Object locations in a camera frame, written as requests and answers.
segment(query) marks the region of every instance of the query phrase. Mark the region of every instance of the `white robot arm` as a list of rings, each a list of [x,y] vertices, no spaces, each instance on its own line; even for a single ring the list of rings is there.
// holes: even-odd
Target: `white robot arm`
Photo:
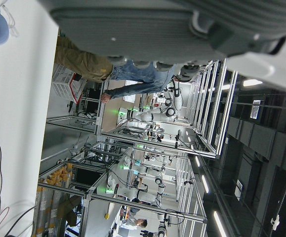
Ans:
[[[166,122],[174,115],[179,115],[182,108],[182,96],[180,93],[179,82],[172,80],[173,87],[165,91],[165,106],[149,110],[147,112],[132,111],[127,113],[128,119],[138,119],[144,122]]]

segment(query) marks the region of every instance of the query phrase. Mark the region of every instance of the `person in white shirt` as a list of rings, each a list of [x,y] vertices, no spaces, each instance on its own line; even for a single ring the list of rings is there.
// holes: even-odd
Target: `person in white shirt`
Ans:
[[[128,219],[124,220],[120,225],[121,228],[128,229],[128,230],[137,230],[137,226],[145,228],[147,226],[146,219],[135,219],[134,217],[129,217]]]

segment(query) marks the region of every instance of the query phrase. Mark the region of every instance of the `person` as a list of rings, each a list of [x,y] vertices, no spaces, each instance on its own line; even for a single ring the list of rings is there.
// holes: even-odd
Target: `person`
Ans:
[[[163,91],[174,77],[174,67],[166,72],[157,71],[153,65],[138,69],[131,60],[123,66],[112,65],[107,57],[101,57],[79,50],[68,38],[59,37],[57,40],[55,63],[82,75],[83,78],[102,82],[105,79],[132,80],[140,82],[116,89],[105,90],[101,102],[108,103],[111,99],[126,95],[156,93]]]
[[[126,220],[122,221],[122,224],[120,225],[121,228],[127,229],[127,230],[137,230],[137,226],[140,226],[142,228],[145,228],[147,226],[147,220],[146,219],[135,219],[134,217],[129,216]]]

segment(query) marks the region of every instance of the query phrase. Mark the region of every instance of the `white basket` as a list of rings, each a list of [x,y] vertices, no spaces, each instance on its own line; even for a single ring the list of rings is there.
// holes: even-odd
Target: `white basket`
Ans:
[[[76,73],[63,65],[59,65],[53,75],[52,86],[58,96],[77,104],[87,80],[81,78],[79,81],[75,81],[75,76]]]

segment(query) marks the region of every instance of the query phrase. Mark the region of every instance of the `fluorescent light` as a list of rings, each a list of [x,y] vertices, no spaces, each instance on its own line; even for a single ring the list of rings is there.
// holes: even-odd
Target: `fluorescent light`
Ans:
[[[197,162],[198,167],[200,167],[200,162],[197,156],[196,156],[196,162]]]
[[[259,85],[262,84],[262,81],[256,80],[256,79],[249,79],[244,80],[243,86],[252,86],[252,85]]]
[[[228,90],[229,88],[231,88],[230,84],[222,85],[222,90]]]
[[[204,175],[202,175],[202,181],[203,181],[203,185],[204,185],[205,191],[208,194],[209,189],[208,189],[208,185],[207,185],[207,182],[206,182],[206,179],[205,179]]]
[[[219,230],[220,233],[221,233],[221,236],[222,236],[222,237],[227,237],[227,235],[226,235],[226,233],[225,233],[225,231],[224,231],[224,228],[223,228],[223,226],[222,226],[222,223],[221,223],[221,221],[220,221],[220,218],[219,218],[219,216],[218,216],[218,214],[217,214],[216,211],[214,212],[214,218],[215,218],[215,221],[216,221],[216,223],[217,223],[218,230]]]

